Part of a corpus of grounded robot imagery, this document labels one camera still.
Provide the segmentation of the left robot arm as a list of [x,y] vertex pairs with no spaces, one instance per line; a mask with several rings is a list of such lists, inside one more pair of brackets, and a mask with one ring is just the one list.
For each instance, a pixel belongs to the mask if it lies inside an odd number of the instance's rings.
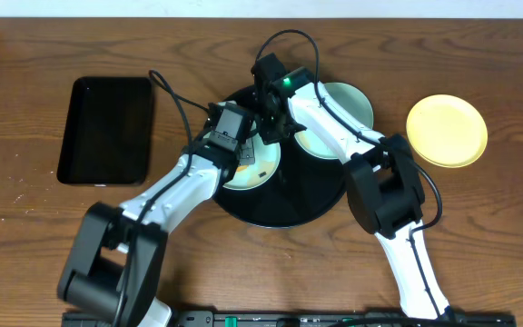
[[135,198],[85,213],[57,286],[58,297],[112,326],[164,326],[155,298],[169,234],[231,180],[242,142],[207,137]]

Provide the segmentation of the yellow plate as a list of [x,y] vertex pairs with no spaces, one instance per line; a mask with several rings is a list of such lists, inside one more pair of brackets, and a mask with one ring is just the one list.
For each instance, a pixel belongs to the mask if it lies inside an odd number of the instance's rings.
[[411,147],[424,160],[446,168],[476,162],[488,144],[488,128],[479,111],[467,101],[434,94],[410,110],[406,132]]

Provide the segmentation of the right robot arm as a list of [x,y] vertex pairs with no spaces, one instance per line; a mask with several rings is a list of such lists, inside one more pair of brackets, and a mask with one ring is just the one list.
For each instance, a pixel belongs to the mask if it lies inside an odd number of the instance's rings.
[[439,288],[423,237],[422,182],[407,141],[386,137],[354,118],[332,98],[316,74],[302,67],[252,68],[262,120],[285,137],[312,132],[342,164],[350,210],[380,242],[410,318],[444,320],[449,301]]

